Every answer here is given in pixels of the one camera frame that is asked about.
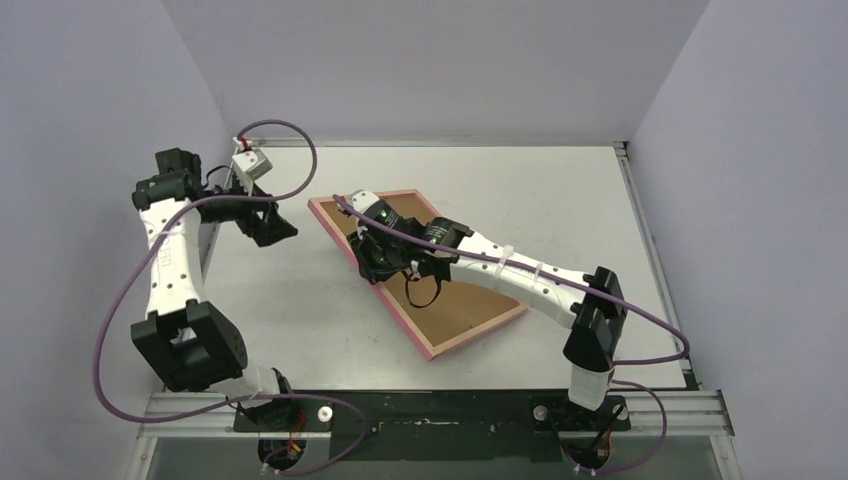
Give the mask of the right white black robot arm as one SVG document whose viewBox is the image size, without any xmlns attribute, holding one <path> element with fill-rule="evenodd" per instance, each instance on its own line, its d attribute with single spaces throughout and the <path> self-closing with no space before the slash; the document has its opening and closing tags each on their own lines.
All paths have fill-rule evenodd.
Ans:
<svg viewBox="0 0 848 480">
<path fill-rule="evenodd" d="M 435 217 L 426 224 L 400 215 L 376 194 L 359 190 L 339 205 L 356 227 L 347 241 L 370 284 L 401 274 L 405 283 L 431 278 L 482 287 L 525 303 L 568 329 L 563 349 L 571 364 L 565 414 L 577 428 L 605 415 L 615 350 L 627 310 L 616 274 L 561 269 L 498 245 L 464 224 Z"/>
</svg>

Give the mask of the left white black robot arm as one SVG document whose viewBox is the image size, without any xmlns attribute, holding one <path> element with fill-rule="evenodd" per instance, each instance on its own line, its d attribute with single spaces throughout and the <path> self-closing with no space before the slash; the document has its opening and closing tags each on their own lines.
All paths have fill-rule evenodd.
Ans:
<svg viewBox="0 0 848 480">
<path fill-rule="evenodd" d="M 257 426 L 282 431 L 299 421 L 288 380 L 248 357 L 243 336 L 203 290 L 199 231 L 234 222 L 260 247 L 297 235 L 255 182 L 271 169 L 252 149 L 238 152 L 228 187 L 207 188 L 198 155 L 173 148 L 156 154 L 158 172 L 137 183 L 132 201 L 148 242 L 160 245 L 151 262 L 144 320 L 131 340 L 165 387 L 175 392 L 217 391 L 237 398 L 237 410 Z"/>
</svg>

